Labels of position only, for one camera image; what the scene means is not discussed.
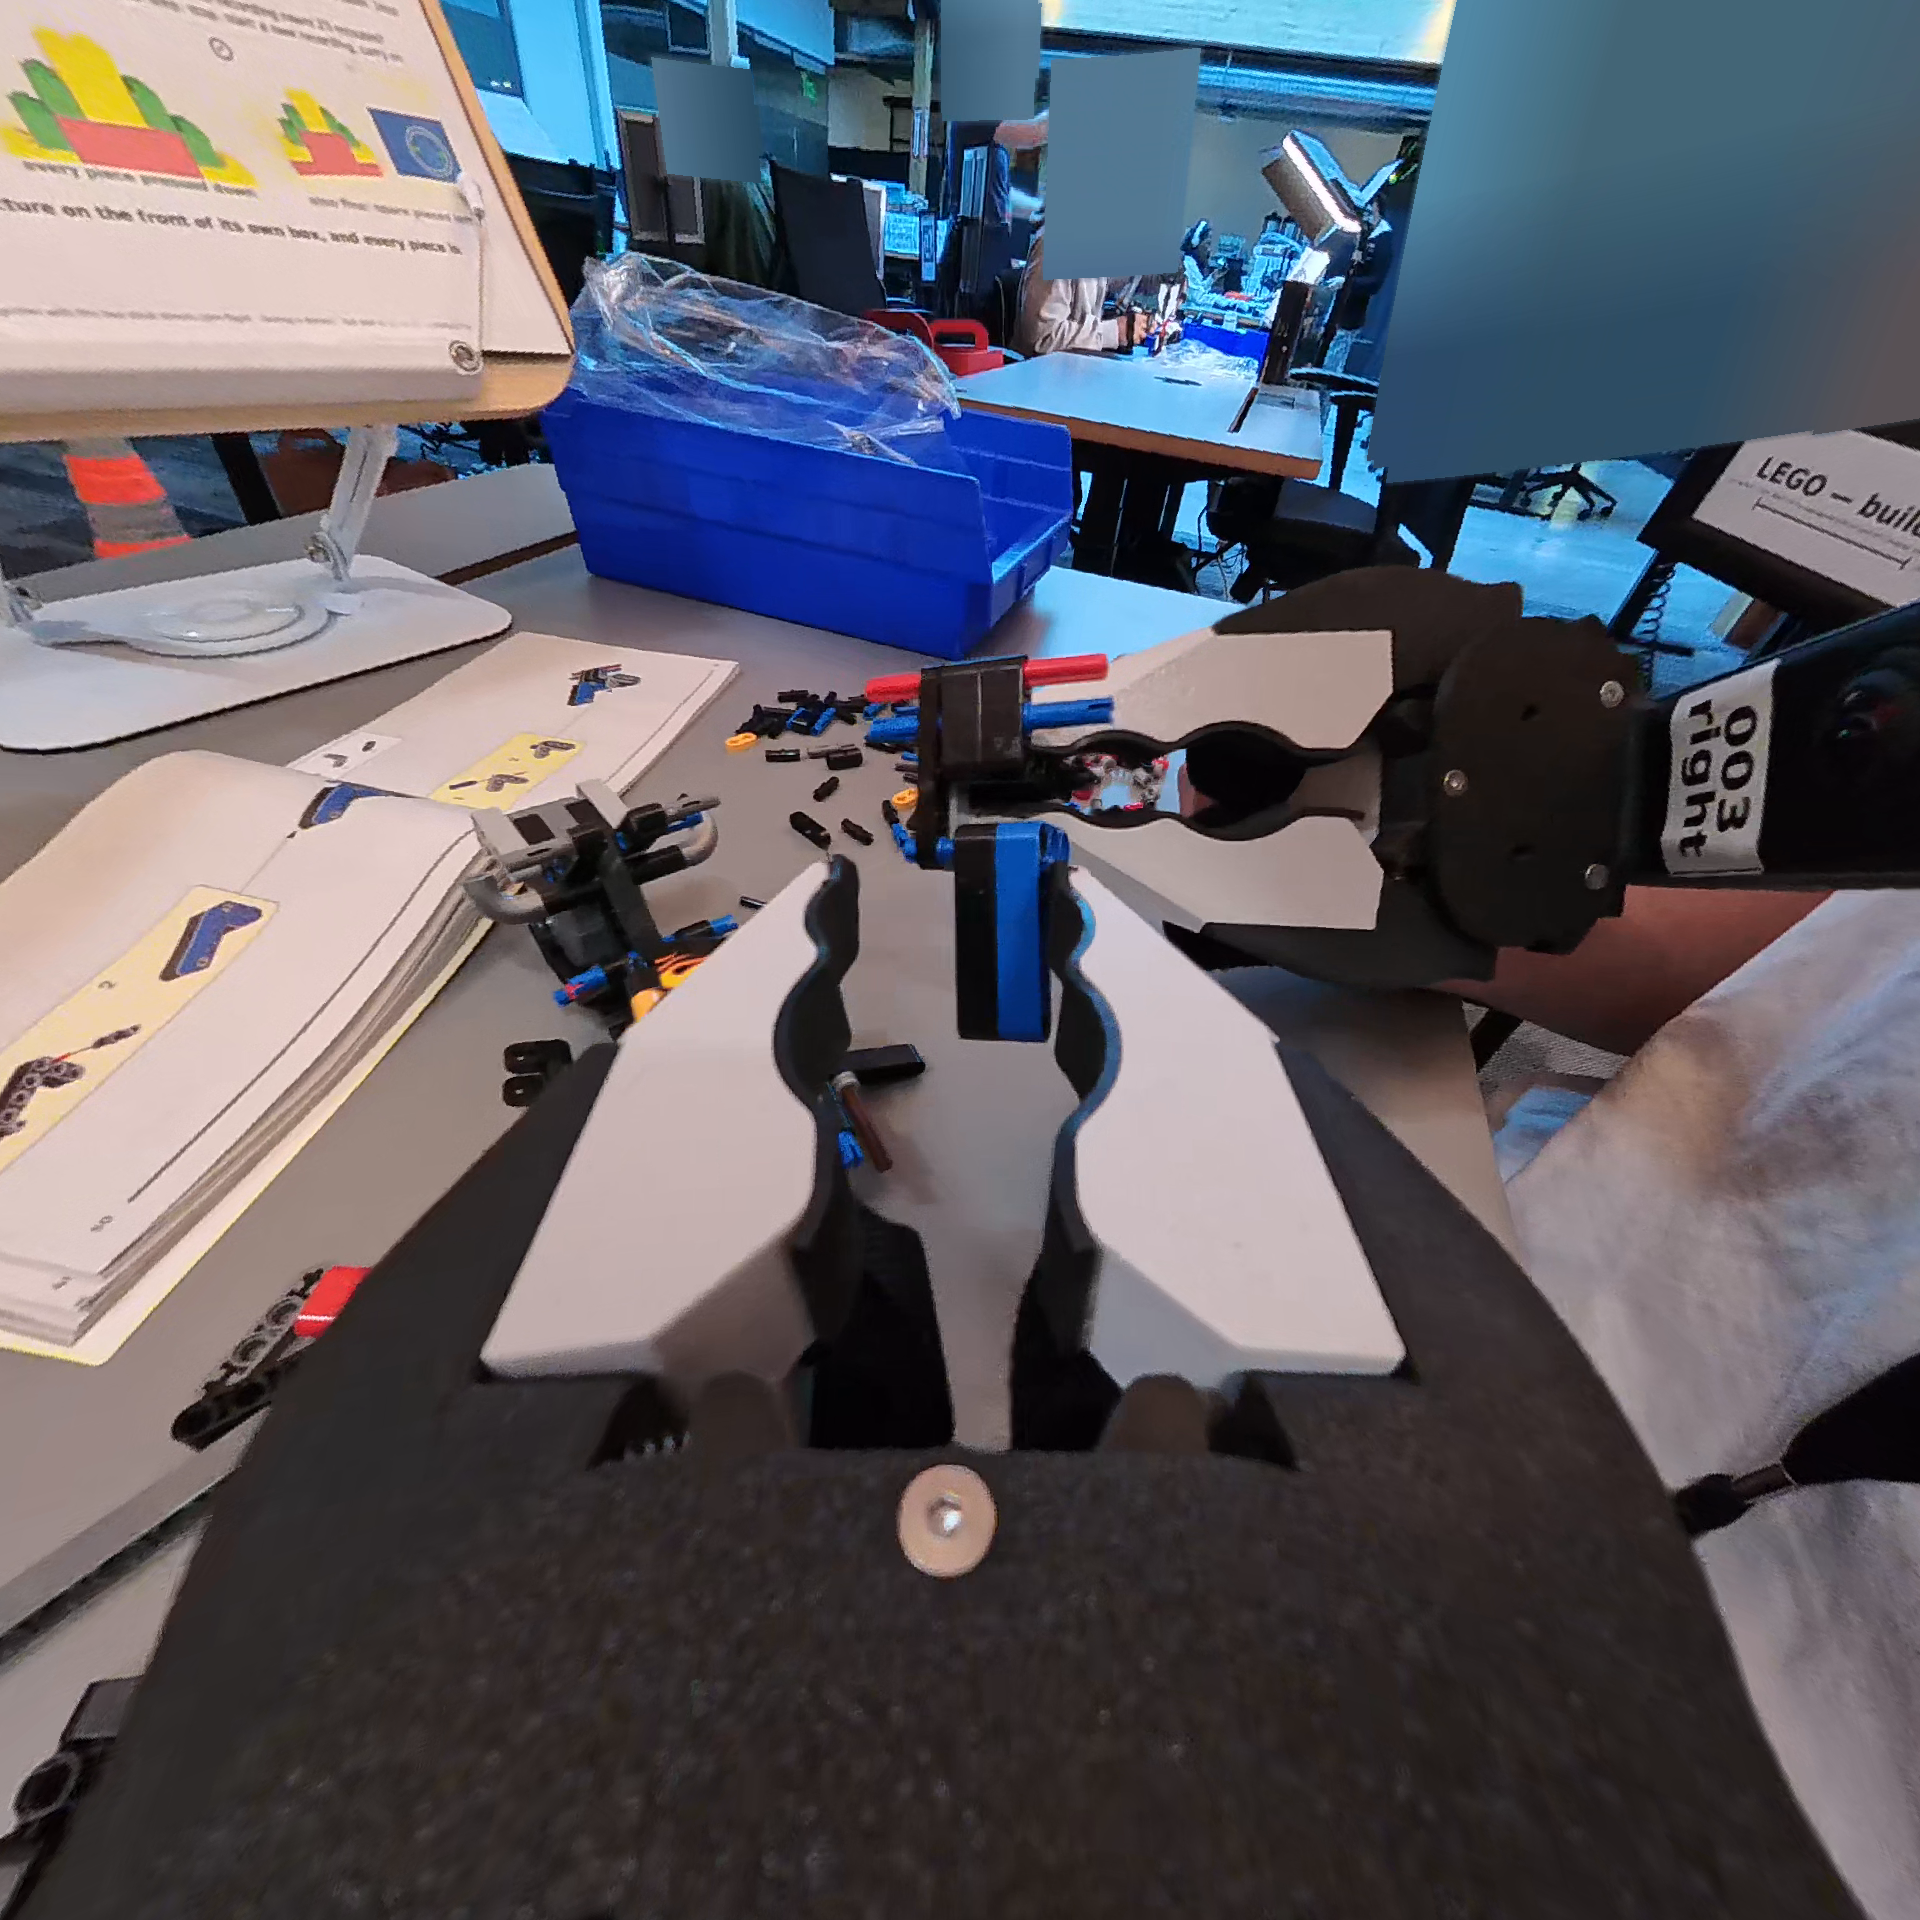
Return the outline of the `clear plastic bag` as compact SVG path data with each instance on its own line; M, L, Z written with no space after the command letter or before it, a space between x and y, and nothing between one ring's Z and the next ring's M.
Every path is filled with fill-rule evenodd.
M871 320L626 251L572 305L566 395L624 416L956 469L961 408L929 347Z

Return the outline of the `orange traffic cone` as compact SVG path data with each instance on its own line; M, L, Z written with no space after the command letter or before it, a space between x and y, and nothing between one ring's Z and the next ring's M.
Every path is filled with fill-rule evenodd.
M153 469L124 439L69 439L61 464L79 500L92 557L120 560L190 543Z

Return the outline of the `framed marker sign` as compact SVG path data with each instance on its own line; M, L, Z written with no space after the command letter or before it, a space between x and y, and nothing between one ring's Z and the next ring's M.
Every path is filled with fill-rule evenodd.
M1917 599L1917 423L1700 447L1639 539L1815 633Z

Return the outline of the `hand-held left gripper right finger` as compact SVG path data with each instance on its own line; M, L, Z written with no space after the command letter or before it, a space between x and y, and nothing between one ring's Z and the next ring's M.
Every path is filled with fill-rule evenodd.
M1273 1033L1082 869L1046 959L1055 1136L1036 1300L1114 1384L1391 1376L1400 1332Z

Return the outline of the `black lego frame with axles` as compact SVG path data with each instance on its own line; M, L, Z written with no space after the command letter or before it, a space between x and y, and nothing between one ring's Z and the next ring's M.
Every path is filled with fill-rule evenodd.
M1044 688L1094 686L1109 655L999 655L937 662L914 675L871 678L863 701L877 708L866 740L908 748L917 798L896 822L900 852L925 870L952 863L952 803L976 781L1021 781L1036 734L1097 728L1112 720L1112 697L1044 701Z

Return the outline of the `red crate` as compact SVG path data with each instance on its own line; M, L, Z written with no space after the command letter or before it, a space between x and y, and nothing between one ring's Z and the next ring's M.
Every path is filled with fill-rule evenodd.
M929 317L914 305L874 305L857 317L868 328L912 343L871 351L873 365L861 379L882 391L928 389L934 383L933 364L958 379L991 372L1020 358L1017 351L1000 349L976 320Z

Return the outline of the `open instruction booklet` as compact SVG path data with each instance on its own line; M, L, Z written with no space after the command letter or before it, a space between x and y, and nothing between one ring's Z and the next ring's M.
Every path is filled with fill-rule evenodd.
M482 940L474 819L626 793L735 662L516 633L309 753L146 759L4 877L4 1351L100 1361Z

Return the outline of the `blue storage bin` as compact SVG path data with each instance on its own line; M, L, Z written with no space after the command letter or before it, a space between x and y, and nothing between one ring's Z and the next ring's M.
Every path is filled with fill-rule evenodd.
M588 351L544 437L590 574L956 661L1068 551L1062 425L909 368L729 381Z

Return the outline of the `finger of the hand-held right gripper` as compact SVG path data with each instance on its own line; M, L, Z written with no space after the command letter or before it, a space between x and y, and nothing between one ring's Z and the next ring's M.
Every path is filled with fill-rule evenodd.
M1343 751L1394 693L1390 630L1191 630L1111 665L1106 723L1052 727L1046 748L1094 732L1158 740L1167 751L1205 727L1266 728L1296 751Z
M1144 921L1186 929L1370 929L1377 921L1383 867L1360 828L1335 814L1244 833L1167 807L1052 807L1046 824L1068 833L1078 870Z

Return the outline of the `white document stand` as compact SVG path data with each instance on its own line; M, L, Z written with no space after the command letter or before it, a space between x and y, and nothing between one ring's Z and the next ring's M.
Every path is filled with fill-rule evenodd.
M357 425L300 560L44 603L1 596L1 744L82 751L494 640L512 613L362 557L393 425Z

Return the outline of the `person's right forearm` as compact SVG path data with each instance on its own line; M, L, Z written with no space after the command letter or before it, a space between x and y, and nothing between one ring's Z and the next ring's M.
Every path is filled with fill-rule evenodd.
M1620 913L1598 921L1570 952L1504 949L1490 979L1441 989L1628 1056L1823 901L1817 891L1630 886Z

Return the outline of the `background wooden desk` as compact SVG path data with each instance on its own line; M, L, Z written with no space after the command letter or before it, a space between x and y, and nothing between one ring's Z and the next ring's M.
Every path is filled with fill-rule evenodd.
M1165 356L1054 351L965 374L956 392L980 414L1062 425L1076 440L1201 472L1314 480L1322 465L1314 391L1167 368Z

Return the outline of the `pile of large black lego pieces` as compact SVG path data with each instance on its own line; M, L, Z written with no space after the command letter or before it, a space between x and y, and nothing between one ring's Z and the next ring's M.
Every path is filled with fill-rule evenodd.
M138 1679L138 1672L111 1675L82 1691L52 1753L23 1776L12 1796L4 1864L57 1846L127 1721Z

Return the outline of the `pile of small lego pieces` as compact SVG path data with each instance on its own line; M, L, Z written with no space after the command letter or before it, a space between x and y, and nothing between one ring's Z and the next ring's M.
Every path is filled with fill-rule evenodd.
M838 688L785 688L746 708L724 737L732 761L762 764L774 814L816 848L871 845L919 803L917 707Z

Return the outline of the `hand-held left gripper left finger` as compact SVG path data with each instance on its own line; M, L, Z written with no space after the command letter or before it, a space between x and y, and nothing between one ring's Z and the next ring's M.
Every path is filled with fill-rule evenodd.
M832 1089L857 867L804 867L634 1021L482 1345L494 1376L785 1377L858 1285Z

